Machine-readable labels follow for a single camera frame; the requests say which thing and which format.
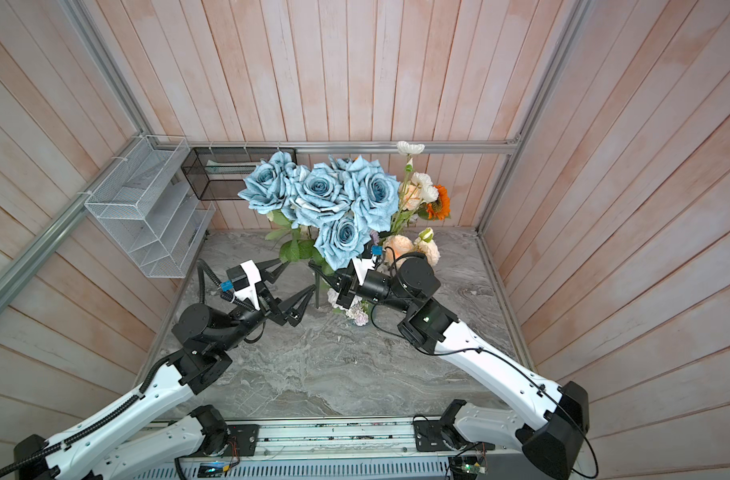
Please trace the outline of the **white ranunculus stem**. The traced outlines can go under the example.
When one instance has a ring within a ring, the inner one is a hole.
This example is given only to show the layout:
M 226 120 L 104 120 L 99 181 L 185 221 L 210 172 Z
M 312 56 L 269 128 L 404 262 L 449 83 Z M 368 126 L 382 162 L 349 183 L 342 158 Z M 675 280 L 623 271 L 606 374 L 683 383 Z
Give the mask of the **white ranunculus stem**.
M 425 150 L 424 144 L 399 141 L 397 151 L 406 158 L 404 177 L 398 188 L 398 210 L 392 216 L 390 232 L 394 235 L 416 219 L 427 219 L 425 207 L 437 199 L 436 184 L 427 173 L 419 172 L 414 159 Z

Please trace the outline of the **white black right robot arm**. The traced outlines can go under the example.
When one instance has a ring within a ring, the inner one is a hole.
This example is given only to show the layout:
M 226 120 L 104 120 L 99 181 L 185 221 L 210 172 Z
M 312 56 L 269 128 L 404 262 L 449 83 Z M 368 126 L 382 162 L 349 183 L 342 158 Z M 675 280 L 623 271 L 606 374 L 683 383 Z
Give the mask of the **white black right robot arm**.
M 390 273 L 376 270 L 371 258 L 326 274 L 315 261 L 310 268 L 347 303 L 354 297 L 404 313 L 401 338 L 419 353 L 441 358 L 464 370 L 512 410 L 507 416 L 457 400 L 436 426 L 452 448 L 465 444 L 500 445 L 520 451 L 553 479 L 576 474 L 575 463 L 587 445 L 589 396 L 574 381 L 561 385 L 505 355 L 478 335 L 434 295 L 441 283 L 425 255 L 398 258 Z

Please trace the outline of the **orange gerbera flower stem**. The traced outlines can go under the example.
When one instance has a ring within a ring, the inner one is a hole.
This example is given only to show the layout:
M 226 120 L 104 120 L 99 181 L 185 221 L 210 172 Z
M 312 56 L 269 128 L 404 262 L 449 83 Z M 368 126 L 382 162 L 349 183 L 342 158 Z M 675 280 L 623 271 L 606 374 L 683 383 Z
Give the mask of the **orange gerbera flower stem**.
M 447 189 L 442 185 L 437 185 L 437 199 L 428 203 L 425 207 L 427 219 L 432 221 L 445 220 L 451 216 L 451 199 Z

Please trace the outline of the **peach carnation stem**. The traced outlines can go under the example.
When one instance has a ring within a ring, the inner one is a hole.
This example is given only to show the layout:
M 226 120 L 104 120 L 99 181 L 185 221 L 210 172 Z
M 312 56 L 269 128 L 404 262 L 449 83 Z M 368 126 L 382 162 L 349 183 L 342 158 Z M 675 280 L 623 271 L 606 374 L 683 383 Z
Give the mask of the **peach carnation stem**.
M 383 248 L 386 253 L 385 263 L 392 265 L 397 263 L 400 265 L 402 261 L 400 257 L 408 253 L 422 253 L 427 257 L 431 266 L 439 263 L 441 254 L 434 240 L 435 232 L 432 228 L 422 230 L 415 240 L 411 240 L 404 235 L 392 235 L 383 242 Z

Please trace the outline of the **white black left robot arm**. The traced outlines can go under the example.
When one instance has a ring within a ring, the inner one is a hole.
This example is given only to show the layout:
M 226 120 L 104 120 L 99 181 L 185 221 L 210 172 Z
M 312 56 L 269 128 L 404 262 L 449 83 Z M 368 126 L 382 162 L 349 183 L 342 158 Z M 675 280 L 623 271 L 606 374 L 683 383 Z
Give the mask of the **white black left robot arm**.
M 173 328 L 180 349 L 159 359 L 139 385 L 88 419 L 49 438 L 31 435 L 21 441 L 13 463 L 0 468 L 0 479 L 131 479 L 159 463 L 231 449 L 229 426 L 211 405 L 155 434 L 135 435 L 214 384 L 232 363 L 229 351 L 257 342 L 266 321 L 301 322 L 316 288 L 310 285 L 286 300 L 275 297 L 268 286 L 286 267 L 275 259 L 230 269 L 221 296 L 231 311 L 209 306 L 201 291 Z

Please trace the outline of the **pink white green bouquet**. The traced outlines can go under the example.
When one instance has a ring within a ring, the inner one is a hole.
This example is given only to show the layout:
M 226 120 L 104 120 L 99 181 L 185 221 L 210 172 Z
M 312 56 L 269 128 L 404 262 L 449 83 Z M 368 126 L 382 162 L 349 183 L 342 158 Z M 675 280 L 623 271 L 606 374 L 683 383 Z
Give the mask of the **pink white green bouquet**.
M 363 327 L 370 322 L 371 305 L 368 302 L 356 296 L 349 307 L 344 307 L 338 303 L 338 297 L 339 294 L 335 290 L 327 291 L 327 300 L 334 312 L 344 314 L 358 327 Z

